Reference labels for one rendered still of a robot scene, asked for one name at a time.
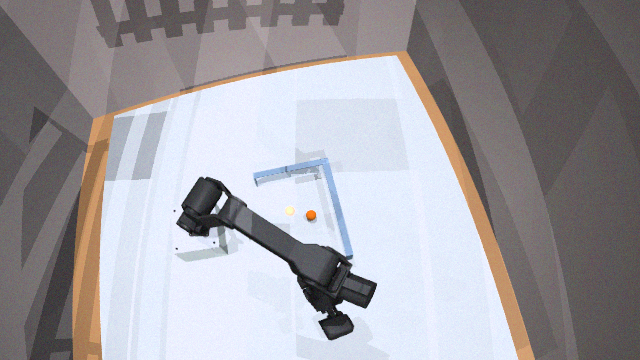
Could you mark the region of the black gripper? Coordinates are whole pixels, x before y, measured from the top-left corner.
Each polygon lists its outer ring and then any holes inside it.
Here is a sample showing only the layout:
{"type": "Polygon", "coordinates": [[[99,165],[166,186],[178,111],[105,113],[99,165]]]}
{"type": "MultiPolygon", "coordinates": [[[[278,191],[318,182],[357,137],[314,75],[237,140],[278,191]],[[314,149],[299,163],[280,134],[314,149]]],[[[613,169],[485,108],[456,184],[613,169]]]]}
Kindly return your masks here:
{"type": "Polygon", "coordinates": [[[321,311],[322,314],[328,314],[325,319],[318,321],[327,339],[335,340],[353,332],[354,323],[350,320],[348,314],[343,314],[336,307],[338,297],[333,299],[329,296],[320,296],[301,280],[301,277],[297,277],[297,282],[306,300],[309,301],[316,312],[321,311]]]}

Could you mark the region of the light blue l-shaped low wall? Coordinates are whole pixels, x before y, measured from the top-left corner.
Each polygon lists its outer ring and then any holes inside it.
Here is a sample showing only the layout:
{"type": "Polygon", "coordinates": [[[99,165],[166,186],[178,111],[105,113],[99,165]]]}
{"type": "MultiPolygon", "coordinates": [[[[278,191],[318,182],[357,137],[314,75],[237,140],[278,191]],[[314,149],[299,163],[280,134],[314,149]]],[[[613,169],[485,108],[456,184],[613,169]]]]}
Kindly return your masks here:
{"type": "MultiPolygon", "coordinates": [[[[343,212],[342,212],[341,204],[340,204],[340,201],[339,201],[338,193],[337,193],[337,190],[336,190],[336,186],[335,186],[335,182],[334,182],[334,179],[333,179],[333,175],[332,175],[332,171],[331,171],[331,168],[330,168],[330,164],[329,164],[328,158],[323,158],[323,159],[318,159],[318,160],[313,160],[313,161],[308,161],[308,162],[303,162],[303,163],[298,163],[298,164],[278,167],[278,168],[274,168],[274,169],[254,172],[254,173],[252,173],[253,174],[253,180],[254,180],[254,182],[256,184],[256,181],[255,181],[256,178],[271,176],[271,175],[275,175],[275,174],[280,174],[280,173],[285,173],[285,172],[290,172],[290,171],[295,171],[295,170],[300,170],[300,169],[305,169],[305,168],[310,168],[310,167],[315,167],[315,166],[320,166],[320,165],[323,165],[323,167],[324,167],[324,171],[325,171],[328,187],[329,187],[329,190],[330,190],[330,194],[331,194],[334,210],[335,210],[335,213],[336,213],[338,225],[339,225],[340,232],[341,232],[342,239],[343,239],[343,246],[344,246],[344,250],[345,250],[345,254],[346,254],[346,258],[347,258],[346,260],[351,260],[353,258],[354,254],[353,254],[353,250],[352,250],[352,247],[351,247],[351,244],[350,244],[350,240],[349,240],[349,237],[348,237],[349,233],[348,233],[347,225],[345,223],[344,215],[343,215],[343,212]]],[[[257,184],[256,184],[256,187],[258,187],[257,184]]]]}

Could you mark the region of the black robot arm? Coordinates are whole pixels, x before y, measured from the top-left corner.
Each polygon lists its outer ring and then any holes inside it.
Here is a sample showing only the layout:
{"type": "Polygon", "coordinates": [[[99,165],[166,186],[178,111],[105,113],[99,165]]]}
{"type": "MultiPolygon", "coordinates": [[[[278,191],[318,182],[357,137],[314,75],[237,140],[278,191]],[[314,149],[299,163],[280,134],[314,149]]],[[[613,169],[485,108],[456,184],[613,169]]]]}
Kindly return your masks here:
{"type": "Polygon", "coordinates": [[[292,273],[301,277],[316,294],[338,297],[337,305],[345,300],[366,309],[373,298],[377,283],[352,274],[353,264],[339,251],[329,246],[301,243],[248,208],[222,181],[198,177],[181,207],[184,211],[176,224],[187,231],[189,237],[208,237],[210,228],[218,226],[235,229],[287,262],[292,273]],[[222,191],[228,198],[218,215],[211,214],[222,191]]]}

